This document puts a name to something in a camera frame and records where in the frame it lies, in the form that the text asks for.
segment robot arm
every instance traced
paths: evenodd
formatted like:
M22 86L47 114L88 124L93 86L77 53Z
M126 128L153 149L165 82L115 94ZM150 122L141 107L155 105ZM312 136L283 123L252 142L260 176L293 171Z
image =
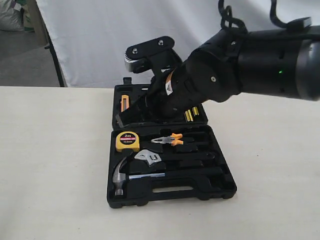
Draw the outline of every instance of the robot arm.
M248 32L244 22L232 16L231 7L219 0L221 31L184 62L169 37L128 48L132 58L140 48L154 51L129 61L133 72L152 69L154 78L147 93L116 116L120 127L167 120L207 100L222 103L240 93L320 99L320 26L311 26L309 17L283 23L276 15L277 0L271 3L270 19L281 29Z

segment tool kit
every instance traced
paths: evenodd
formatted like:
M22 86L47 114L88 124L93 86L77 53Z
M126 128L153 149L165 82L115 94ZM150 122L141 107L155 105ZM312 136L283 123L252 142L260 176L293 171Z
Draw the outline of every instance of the tool kit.
M170 199L229 199L237 191L200 104L168 122L144 121L120 128L119 112L148 89L130 78L114 88L107 202L111 208Z

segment tape measure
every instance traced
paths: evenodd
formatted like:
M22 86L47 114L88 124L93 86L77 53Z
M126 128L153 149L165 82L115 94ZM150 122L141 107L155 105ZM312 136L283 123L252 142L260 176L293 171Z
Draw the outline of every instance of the tape measure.
M121 153L123 149L132 149L135 153L139 152L139 136L132 131L124 131L116 136L115 149Z

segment black plastic case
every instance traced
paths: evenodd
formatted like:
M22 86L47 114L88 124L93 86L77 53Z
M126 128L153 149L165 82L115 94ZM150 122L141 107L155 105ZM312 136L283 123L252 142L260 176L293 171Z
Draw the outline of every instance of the black plastic case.
M230 173L226 160L208 126L208 118L202 105L197 106L199 115L193 122L187 122L185 116L177 117L171 122L158 124L143 122L120 129L115 119L121 109L122 95L128 95L133 104L148 89L148 84L124 84L114 88L109 171L107 182L107 202L111 208L123 206L143 206L149 201L198 198L232 198L236 183ZM158 153L161 162L149 166L142 160L134 159L135 152L125 149L116 151L116 137L121 132L134 132L139 136L140 150L148 149ZM170 136L172 133L183 134L184 138L193 139L184 145L151 143L151 139ZM128 157L121 172L127 175L166 173L163 177L143 177L126 181L123 185L124 195L115 196L113 174L118 163ZM188 187L187 190L172 188Z

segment plier handle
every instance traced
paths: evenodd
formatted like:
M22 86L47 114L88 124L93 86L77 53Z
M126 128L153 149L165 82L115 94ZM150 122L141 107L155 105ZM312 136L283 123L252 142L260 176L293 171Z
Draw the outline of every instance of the plier handle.
M171 144L171 146L183 145L184 142L179 140L183 135L172 133L170 136L163 136L159 138L152 139L151 142L154 144Z

